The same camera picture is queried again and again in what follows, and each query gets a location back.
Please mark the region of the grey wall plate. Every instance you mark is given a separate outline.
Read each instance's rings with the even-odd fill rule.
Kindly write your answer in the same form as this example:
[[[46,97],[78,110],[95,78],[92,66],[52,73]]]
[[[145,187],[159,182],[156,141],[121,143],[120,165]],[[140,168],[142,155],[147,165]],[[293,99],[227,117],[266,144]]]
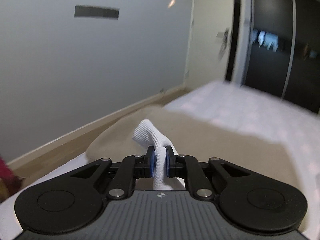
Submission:
[[[76,5],[74,17],[111,18],[117,20],[119,18],[119,9]]]

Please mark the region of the black sliding wardrobe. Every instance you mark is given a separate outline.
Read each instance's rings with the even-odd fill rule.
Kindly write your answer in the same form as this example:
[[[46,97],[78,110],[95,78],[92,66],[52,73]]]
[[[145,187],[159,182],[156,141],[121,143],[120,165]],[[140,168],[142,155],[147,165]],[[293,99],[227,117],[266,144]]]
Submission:
[[[319,113],[319,0],[234,0],[225,75]]]

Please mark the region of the white sweatshirt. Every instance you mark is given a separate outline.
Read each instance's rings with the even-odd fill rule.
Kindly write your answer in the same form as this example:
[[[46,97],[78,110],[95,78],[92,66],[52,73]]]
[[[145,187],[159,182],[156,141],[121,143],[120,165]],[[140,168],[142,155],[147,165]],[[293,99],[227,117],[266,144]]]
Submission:
[[[169,178],[167,176],[167,146],[170,146],[174,155],[178,155],[172,142],[163,135],[149,119],[142,120],[133,133],[132,139],[143,148],[153,146],[153,185],[152,189],[157,191],[184,190],[185,185],[181,179]]]

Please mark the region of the grey pink polka-dot bedspread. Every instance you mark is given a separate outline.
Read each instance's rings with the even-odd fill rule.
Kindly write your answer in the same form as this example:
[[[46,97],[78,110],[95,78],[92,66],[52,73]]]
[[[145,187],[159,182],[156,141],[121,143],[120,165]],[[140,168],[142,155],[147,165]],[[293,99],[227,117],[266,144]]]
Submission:
[[[213,81],[165,109],[281,143],[303,169],[319,173],[319,116],[295,104],[246,86]]]

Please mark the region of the cream room door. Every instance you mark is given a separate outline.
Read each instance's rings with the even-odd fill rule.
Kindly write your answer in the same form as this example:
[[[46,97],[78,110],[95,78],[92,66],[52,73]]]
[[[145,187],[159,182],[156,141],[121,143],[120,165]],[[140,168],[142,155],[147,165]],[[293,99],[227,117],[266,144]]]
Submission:
[[[195,89],[227,71],[234,0],[194,0],[185,84]]]

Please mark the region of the folded beige garment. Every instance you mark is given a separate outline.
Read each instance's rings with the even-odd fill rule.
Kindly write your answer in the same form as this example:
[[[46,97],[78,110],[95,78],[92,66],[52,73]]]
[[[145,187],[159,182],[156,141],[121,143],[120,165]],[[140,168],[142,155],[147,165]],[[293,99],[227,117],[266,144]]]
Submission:
[[[211,121],[205,122],[183,113],[148,106],[121,118],[107,128],[88,147],[86,157],[94,161],[109,157],[121,161],[143,148],[133,141],[133,132],[148,119],[167,136],[179,153],[207,161],[217,156],[226,161],[277,179],[300,189],[308,201],[302,231],[309,239],[319,239],[319,198],[315,195],[315,176],[299,160],[300,154],[284,144],[257,136],[233,132]]]

